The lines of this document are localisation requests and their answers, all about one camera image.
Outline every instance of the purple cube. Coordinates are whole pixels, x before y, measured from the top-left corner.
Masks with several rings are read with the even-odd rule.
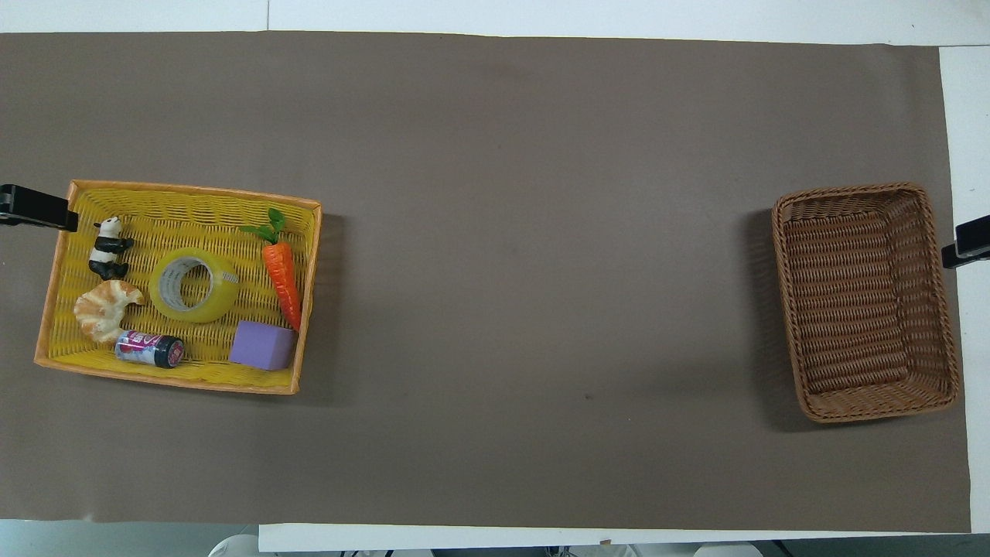
[[[263,370],[282,370],[292,362],[296,332],[255,321],[241,321],[231,347],[231,362]]]

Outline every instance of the yellow tape roll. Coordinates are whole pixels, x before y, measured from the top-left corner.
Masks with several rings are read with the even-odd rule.
[[[179,287],[182,278],[200,265],[210,274],[210,290],[199,303],[189,307],[182,301]],[[231,310],[238,298],[239,285],[230,262],[199,248],[181,248],[169,252],[154,266],[148,290],[151,303],[166,317],[206,323]]]

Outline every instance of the panda figurine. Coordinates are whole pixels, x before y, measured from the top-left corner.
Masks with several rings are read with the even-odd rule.
[[[120,217],[110,217],[103,222],[93,223],[100,229],[93,250],[89,252],[89,270],[100,279],[122,279],[127,274],[126,263],[117,263],[117,255],[134,246],[131,238],[121,238]]]

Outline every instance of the black clamp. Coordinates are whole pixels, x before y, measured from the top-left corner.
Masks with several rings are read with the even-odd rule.
[[[990,215],[955,227],[955,243],[941,249],[941,265],[946,269],[990,259]]]
[[[0,224],[21,223],[75,232],[79,215],[68,210],[68,201],[61,197],[13,183],[0,185]]]

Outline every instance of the toy carrot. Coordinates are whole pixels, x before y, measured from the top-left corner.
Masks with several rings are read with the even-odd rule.
[[[241,231],[257,235],[262,240],[269,242],[269,245],[261,249],[264,267],[268,270],[271,283],[275,286],[282,315],[292,325],[292,328],[298,331],[302,325],[302,309],[299,304],[299,290],[296,289],[295,272],[292,266],[292,248],[285,242],[278,241],[278,233],[285,228],[285,215],[272,207],[268,209],[268,220],[270,225],[242,226]]]

